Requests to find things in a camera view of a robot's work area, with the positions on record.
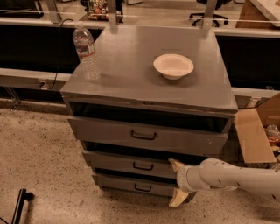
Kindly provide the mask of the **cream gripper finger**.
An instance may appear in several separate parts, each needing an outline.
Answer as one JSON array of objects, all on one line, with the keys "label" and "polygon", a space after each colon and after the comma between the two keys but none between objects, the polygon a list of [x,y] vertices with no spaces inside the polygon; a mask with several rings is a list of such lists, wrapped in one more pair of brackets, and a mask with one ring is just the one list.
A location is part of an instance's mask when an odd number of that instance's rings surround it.
[{"label": "cream gripper finger", "polygon": [[172,169],[177,172],[181,167],[184,167],[185,164],[178,161],[177,159],[169,158],[169,162],[171,163]]},{"label": "cream gripper finger", "polygon": [[176,187],[173,190],[173,195],[169,202],[169,207],[178,207],[187,199],[188,196],[189,196],[188,192],[184,192],[180,188]]}]

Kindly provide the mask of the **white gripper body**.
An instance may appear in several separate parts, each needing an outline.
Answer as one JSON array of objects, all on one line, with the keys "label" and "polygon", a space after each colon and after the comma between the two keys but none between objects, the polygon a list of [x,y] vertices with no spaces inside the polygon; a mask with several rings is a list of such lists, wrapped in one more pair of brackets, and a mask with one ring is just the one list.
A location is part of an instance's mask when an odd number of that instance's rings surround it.
[{"label": "white gripper body", "polygon": [[177,170],[176,178],[177,178],[177,185],[183,192],[190,193],[193,189],[190,187],[187,181],[187,166],[181,166]]}]

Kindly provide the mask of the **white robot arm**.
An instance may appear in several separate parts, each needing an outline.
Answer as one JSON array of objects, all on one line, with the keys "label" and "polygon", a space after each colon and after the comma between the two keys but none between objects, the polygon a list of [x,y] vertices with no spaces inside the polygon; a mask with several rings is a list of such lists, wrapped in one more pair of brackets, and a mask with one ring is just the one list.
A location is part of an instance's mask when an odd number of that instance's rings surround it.
[{"label": "white robot arm", "polygon": [[279,170],[239,167],[216,158],[205,159],[199,165],[186,165],[173,158],[169,162],[177,180],[169,207],[178,207],[197,191],[237,188],[280,201]]}]

